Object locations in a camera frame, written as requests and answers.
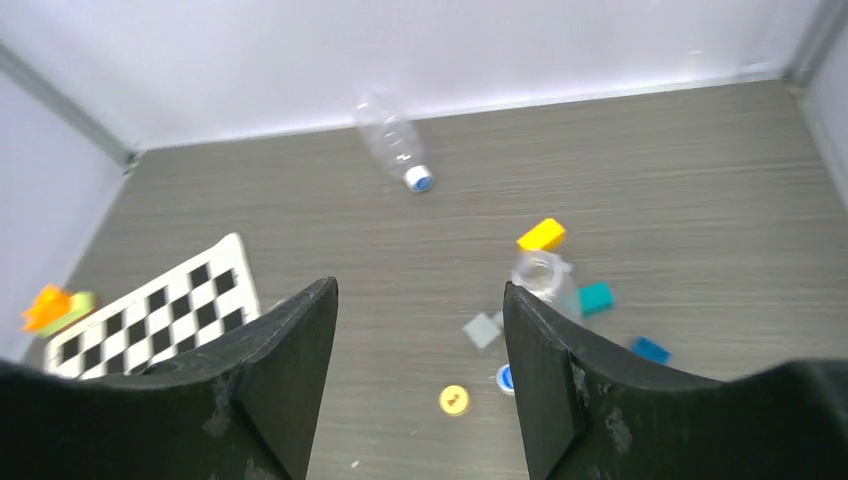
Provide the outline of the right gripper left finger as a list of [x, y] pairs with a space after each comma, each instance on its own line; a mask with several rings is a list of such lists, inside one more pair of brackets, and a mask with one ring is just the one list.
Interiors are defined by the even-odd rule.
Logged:
[[338, 314], [319, 279], [251, 323], [133, 375], [1, 365], [5, 479], [302, 479]]

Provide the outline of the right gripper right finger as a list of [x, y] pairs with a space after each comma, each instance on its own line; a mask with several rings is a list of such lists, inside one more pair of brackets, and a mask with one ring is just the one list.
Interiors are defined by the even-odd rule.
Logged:
[[847, 364], [729, 382], [644, 359], [507, 284], [505, 341], [533, 479], [843, 479]]

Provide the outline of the blue Pocari Sweat cap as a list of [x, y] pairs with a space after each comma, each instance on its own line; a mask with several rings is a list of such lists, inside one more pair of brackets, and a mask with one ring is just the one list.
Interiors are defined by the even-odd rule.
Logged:
[[511, 367], [509, 364], [502, 365], [496, 372], [495, 381], [497, 387], [502, 393], [508, 396], [514, 396], [514, 381], [512, 378]]

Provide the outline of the yellow bottle cap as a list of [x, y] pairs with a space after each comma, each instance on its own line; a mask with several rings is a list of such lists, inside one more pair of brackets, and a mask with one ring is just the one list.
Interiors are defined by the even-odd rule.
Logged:
[[446, 415], [461, 416], [470, 407], [470, 394], [461, 385], [448, 385], [440, 392], [438, 404]]

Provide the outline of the clear plastic bottle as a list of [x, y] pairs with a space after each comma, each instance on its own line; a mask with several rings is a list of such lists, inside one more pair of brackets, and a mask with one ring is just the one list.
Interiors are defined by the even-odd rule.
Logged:
[[567, 319], [581, 325], [582, 306], [573, 273], [573, 265], [555, 253], [544, 250], [522, 251], [512, 268], [511, 281]]

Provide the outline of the clear bottle blue cap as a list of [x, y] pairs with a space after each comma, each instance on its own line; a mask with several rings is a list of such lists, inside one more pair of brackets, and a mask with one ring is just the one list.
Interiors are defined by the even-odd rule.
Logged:
[[414, 122], [395, 97], [380, 90], [364, 91], [354, 112], [357, 131], [371, 156], [413, 193], [430, 190], [435, 178]]

